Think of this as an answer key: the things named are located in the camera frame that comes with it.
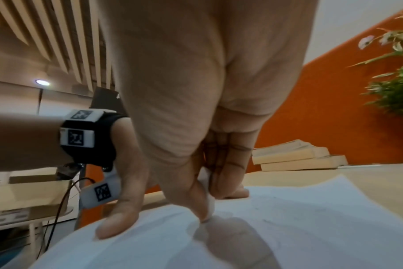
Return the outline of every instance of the book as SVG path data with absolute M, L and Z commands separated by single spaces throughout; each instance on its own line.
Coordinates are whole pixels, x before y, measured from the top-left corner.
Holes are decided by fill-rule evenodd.
M 277 152 L 262 156 L 253 156 L 252 160 L 253 164 L 268 164 L 293 160 L 320 158 L 328 155 L 330 155 L 330 152 L 325 147 L 305 146 L 292 151 Z
M 272 153 L 277 153 L 277 152 L 283 152 L 283 151 L 290 151 L 290 150 L 295 150 L 301 147 L 305 146 L 312 146 L 311 143 L 302 141 L 300 139 L 296 139 L 290 142 L 286 142 L 283 144 L 278 144 L 270 147 L 265 147 L 265 148 L 255 148 L 252 151 L 252 156 L 262 156 L 262 155 L 267 155 L 267 154 L 272 154 Z
M 305 159 L 281 163 L 261 164 L 262 171 L 292 171 L 310 169 L 331 169 L 347 165 L 344 155 L 331 155 L 316 159 Z

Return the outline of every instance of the black cable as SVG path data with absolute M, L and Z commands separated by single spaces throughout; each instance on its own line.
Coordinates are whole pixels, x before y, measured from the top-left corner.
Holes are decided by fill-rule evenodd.
M 69 189 L 68 189 L 68 190 L 66 191 L 66 193 L 64 194 L 63 199 L 61 200 L 60 206 L 58 207 L 57 215 L 55 216 L 54 224 L 53 224 L 53 226 L 52 226 L 51 233 L 50 233 L 50 237 L 48 238 L 48 243 L 46 243 L 45 251 L 44 251 L 44 252 L 46 252 L 46 251 L 48 250 L 48 248 L 50 247 L 51 239 L 52 239 L 52 236 L 54 235 L 55 226 L 57 225 L 58 218 L 60 217 L 60 213 L 61 213 L 61 208 L 63 207 L 64 201 L 66 200 L 67 195 L 70 193 L 71 189 L 72 189 L 78 182 L 80 182 L 80 181 L 82 181 L 82 180 L 85 180 L 85 179 L 89 180 L 92 184 L 95 183 L 95 180 L 93 180 L 92 178 L 83 177 L 83 178 L 78 179 L 78 180 L 76 180 L 75 182 L 73 182 L 72 185 L 69 187 Z M 45 229 L 45 233 L 44 233 L 44 235 L 43 235 L 43 243 L 45 242 L 45 234 L 47 233 L 47 231 L 48 231 L 48 225 L 47 225 L 47 227 L 46 227 L 46 229 Z M 38 257 L 37 257 L 37 258 L 39 258 L 39 255 L 41 254 L 42 248 L 43 248 L 43 244 L 41 244 L 41 248 L 40 248 L 40 250 L 39 250 L 39 254 L 38 254 Z

